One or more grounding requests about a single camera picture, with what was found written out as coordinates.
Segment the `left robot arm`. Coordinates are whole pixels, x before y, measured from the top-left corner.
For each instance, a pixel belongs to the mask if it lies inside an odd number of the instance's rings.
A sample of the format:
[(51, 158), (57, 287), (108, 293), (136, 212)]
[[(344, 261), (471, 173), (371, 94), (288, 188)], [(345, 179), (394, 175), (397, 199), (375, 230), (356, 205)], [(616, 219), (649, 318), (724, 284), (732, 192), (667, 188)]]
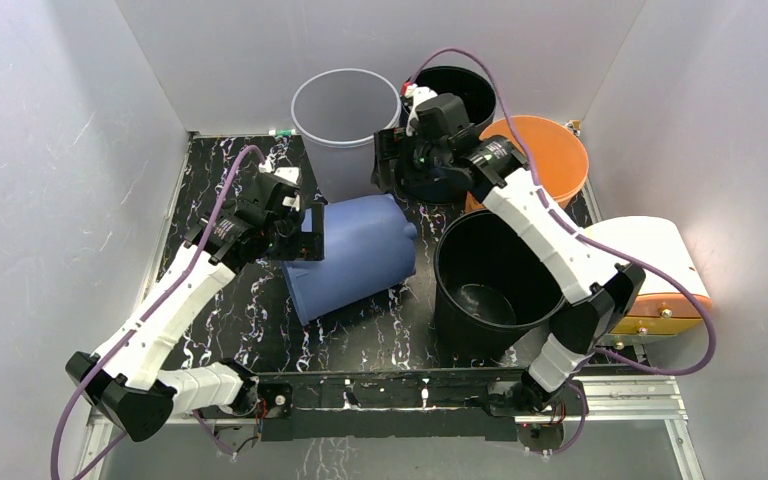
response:
[(206, 367), (162, 366), (203, 308), (249, 264), (324, 258), (324, 207), (305, 206), (301, 173), (255, 175), (218, 213), (185, 235), (168, 270), (137, 311), (94, 352), (76, 352), (66, 372), (84, 397), (135, 442), (169, 419), (208, 407), (248, 416), (261, 404), (259, 378), (232, 359)]

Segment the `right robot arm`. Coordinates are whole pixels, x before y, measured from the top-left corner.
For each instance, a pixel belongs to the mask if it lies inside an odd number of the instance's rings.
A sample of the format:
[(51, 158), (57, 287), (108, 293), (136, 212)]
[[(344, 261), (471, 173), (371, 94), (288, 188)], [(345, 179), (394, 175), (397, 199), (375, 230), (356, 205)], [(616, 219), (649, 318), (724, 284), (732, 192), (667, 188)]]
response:
[(511, 391), (537, 414), (550, 413), (598, 340), (630, 310), (646, 274), (641, 261), (592, 243), (542, 185), (531, 148), (512, 136), (480, 137), (462, 99), (409, 83), (406, 125), (374, 133), (371, 182), (383, 191), (447, 180), (468, 191), (548, 270), (566, 304), (549, 318), (537, 357)]

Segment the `grey plastic bucket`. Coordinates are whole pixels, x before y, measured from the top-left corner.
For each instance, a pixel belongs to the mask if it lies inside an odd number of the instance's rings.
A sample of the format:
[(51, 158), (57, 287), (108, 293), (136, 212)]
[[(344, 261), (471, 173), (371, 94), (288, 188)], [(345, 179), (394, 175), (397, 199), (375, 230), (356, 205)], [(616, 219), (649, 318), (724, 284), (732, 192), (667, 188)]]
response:
[(291, 101), (320, 194), (329, 203), (367, 195), (378, 188), (373, 134), (394, 127), (401, 103), (383, 76), (358, 68), (320, 73), (302, 84)]

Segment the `blue plastic bucket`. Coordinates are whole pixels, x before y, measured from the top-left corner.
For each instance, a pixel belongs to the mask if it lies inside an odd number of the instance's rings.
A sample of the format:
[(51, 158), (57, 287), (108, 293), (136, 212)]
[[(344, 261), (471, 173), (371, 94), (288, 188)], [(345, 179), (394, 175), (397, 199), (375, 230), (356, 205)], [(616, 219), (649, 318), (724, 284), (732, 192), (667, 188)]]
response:
[(417, 238), (417, 227), (390, 194), (326, 205), (324, 259), (282, 264), (301, 325), (414, 275)]

